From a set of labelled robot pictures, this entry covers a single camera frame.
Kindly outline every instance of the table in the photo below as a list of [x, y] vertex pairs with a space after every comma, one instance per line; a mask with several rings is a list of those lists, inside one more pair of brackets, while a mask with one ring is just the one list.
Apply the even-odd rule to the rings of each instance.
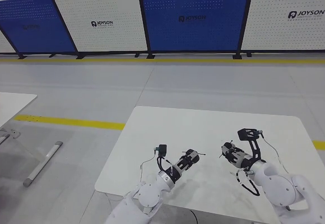
[[[234, 174], [236, 168], [225, 158], [219, 158], [221, 146], [231, 140], [251, 153], [249, 143], [238, 138], [237, 131], [242, 128], [263, 130], [266, 140], [277, 148], [287, 170], [304, 175], [325, 198], [325, 167], [300, 119], [145, 106], [133, 110], [95, 189], [125, 195], [140, 182], [140, 164], [153, 156], [154, 147], [167, 144], [166, 158], [172, 163], [180, 158], [182, 151], [191, 148], [206, 156], [200, 156], [200, 161], [183, 173], [172, 192], [164, 198], [165, 204], [258, 223], [279, 223], [269, 201], [242, 188], [230, 173]], [[276, 152], [262, 140], [258, 140], [258, 144], [262, 158], [275, 164], [280, 173], [285, 173]], [[142, 180], [153, 182], [158, 172], [156, 160], [147, 162]]]
[[[9, 92], [0, 92], [0, 130], [6, 132], [6, 134], [0, 137], [0, 144], [9, 136], [12, 136], [14, 139], [20, 136], [21, 133], [10, 127], [8, 122], [20, 111], [26, 108], [33, 100], [35, 100], [36, 97], [37, 95], [34, 94], [14, 94]], [[24, 181], [24, 186], [28, 187], [32, 183], [37, 174], [42, 170], [45, 164], [50, 160], [50, 158], [62, 144], [62, 142], [56, 142], [46, 156], [42, 155], [35, 149], [24, 148], [28, 153], [40, 161], [38, 166]]]

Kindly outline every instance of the black wire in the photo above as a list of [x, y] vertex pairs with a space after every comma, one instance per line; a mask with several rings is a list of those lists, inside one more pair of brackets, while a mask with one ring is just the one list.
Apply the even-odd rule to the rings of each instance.
[[156, 162], [157, 162], [157, 166], [159, 167], [160, 171], [164, 171], [164, 169], [163, 169], [163, 167], [161, 165], [161, 157], [160, 156], [158, 156], [156, 158]]
[[193, 211], [191, 211], [191, 210], [190, 210], [190, 212], [192, 212], [192, 214], [195, 216], [196, 224], [198, 224], [198, 220], [197, 220], [197, 217], [196, 217], [195, 213]]
[[[238, 171], [237, 171], [237, 173], [236, 173], [236, 179], [237, 179], [238, 182], [240, 182], [240, 179], [239, 179], [239, 172], [238, 172]], [[255, 184], [254, 184], [251, 180], [249, 180], [249, 182], [251, 183], [252, 187], [254, 188], [254, 190], [255, 190], [256, 192], [253, 192], [253, 191], [250, 190], [248, 187], [246, 187], [244, 184], [242, 184], [242, 187], [243, 187], [244, 189], [248, 190], [251, 194], [253, 194], [253, 195], [255, 195], [255, 196], [260, 196], [259, 191], [258, 191], [258, 189], [256, 188]]]
[[256, 191], [256, 193], [253, 192], [253, 191], [251, 191], [251, 190], [250, 190], [248, 187], [246, 187], [244, 184], [242, 184], [242, 186], [243, 186], [246, 190], [248, 190], [251, 194], [253, 194], [253, 195], [255, 195], [255, 196], [259, 196], [260, 194], [259, 194], [258, 189], [256, 188], [256, 186], [253, 184], [253, 182], [252, 182], [251, 180], [249, 180], [249, 181], [250, 181], [251, 185], [253, 186], [254, 190]]

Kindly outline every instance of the gray floor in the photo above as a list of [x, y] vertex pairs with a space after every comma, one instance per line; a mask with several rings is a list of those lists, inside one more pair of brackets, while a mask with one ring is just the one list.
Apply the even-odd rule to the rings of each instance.
[[[0, 91], [37, 94], [24, 114], [120, 123], [136, 105], [293, 115], [311, 139], [325, 141], [325, 65], [7, 62], [0, 63]], [[111, 207], [94, 184], [120, 131], [12, 125], [22, 135], [0, 146], [0, 223], [103, 223]], [[63, 147], [24, 188], [37, 162], [22, 148], [47, 152], [56, 141]], [[325, 164], [325, 151], [319, 154]], [[196, 215], [201, 223], [248, 223]], [[194, 217], [163, 206], [152, 223], [194, 223]]]

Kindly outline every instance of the cable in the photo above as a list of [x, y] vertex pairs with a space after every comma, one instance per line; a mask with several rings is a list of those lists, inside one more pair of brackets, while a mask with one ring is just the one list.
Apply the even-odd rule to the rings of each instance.
[[245, 168], [243, 168], [243, 169], [239, 169], [239, 170], [236, 172], [236, 179], [237, 179], [238, 183], [241, 184], [241, 186], [242, 186], [244, 189], [248, 190], [251, 194], [253, 194], [253, 195], [255, 195], [255, 196], [260, 196], [258, 189], [256, 188], [255, 184], [252, 182], [252, 180], [248, 177], [248, 174], [247, 174], [246, 172], [245, 172], [245, 175], [246, 175], [248, 181], [250, 182], [250, 184], [252, 185], [252, 187], [254, 188], [254, 190], [255, 190], [256, 192], [251, 191], [248, 187], [246, 187], [246, 186], [245, 186], [245, 185], [240, 181], [240, 179], [239, 179], [239, 172], [240, 172], [240, 171], [243, 171], [244, 169], [245, 169]]
[[282, 167], [284, 168], [284, 170], [286, 171], [286, 173], [288, 173], [289, 174], [289, 172], [286, 170], [286, 168], [285, 168], [285, 165], [282, 163], [282, 161], [281, 161], [281, 158], [280, 158], [280, 154], [278, 154], [278, 151], [277, 151], [277, 149], [275, 149], [271, 144], [269, 144], [266, 140], [265, 140], [265, 138], [264, 137], [262, 137], [262, 139], [269, 145], [269, 146], [271, 146], [271, 148], [273, 148], [274, 150], [275, 150], [275, 152], [276, 152], [276, 154], [277, 154], [277, 157], [278, 157], [278, 161], [280, 162], [280, 164], [282, 165]]
[[198, 220], [197, 220], [195, 213], [192, 210], [190, 210], [190, 212], [192, 212], [192, 214], [195, 216], [196, 224], [198, 224]]
[[[149, 161], [153, 160], [155, 158], [155, 155], [156, 155], [156, 151], [154, 150], [154, 156], [151, 159], [146, 160], [145, 162], [149, 162]], [[141, 182], [141, 178], [142, 178], [142, 165], [144, 165], [145, 162], [140, 164], [140, 170], [141, 170], [141, 172], [140, 172], [140, 182]]]

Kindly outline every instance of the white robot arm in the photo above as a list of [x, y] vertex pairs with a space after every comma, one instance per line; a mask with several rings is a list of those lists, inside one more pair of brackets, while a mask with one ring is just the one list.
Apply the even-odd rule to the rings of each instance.
[[[242, 129], [238, 131], [241, 141], [249, 141], [253, 155], [245, 153], [231, 142], [222, 146], [222, 155], [234, 166], [245, 171], [250, 183], [261, 186], [266, 198], [272, 204], [282, 224], [325, 224], [325, 200], [313, 189], [311, 183], [303, 176], [279, 174], [276, 167], [263, 159], [256, 139], [264, 138], [262, 131]], [[259, 192], [251, 191], [256, 196]], [[289, 206], [306, 200], [308, 209], [291, 210]]]
[[[161, 192], [170, 192], [175, 187], [176, 181], [182, 176], [183, 171], [188, 170], [199, 160], [196, 151], [188, 150], [175, 165], [164, 170], [161, 166], [163, 156], [165, 155], [161, 155], [159, 152], [157, 163], [160, 172], [156, 176], [156, 181], [152, 184], [141, 182], [136, 186], [114, 208], [105, 224], [148, 224], [163, 204]], [[135, 195], [138, 195], [139, 205], [136, 205], [133, 200]]]

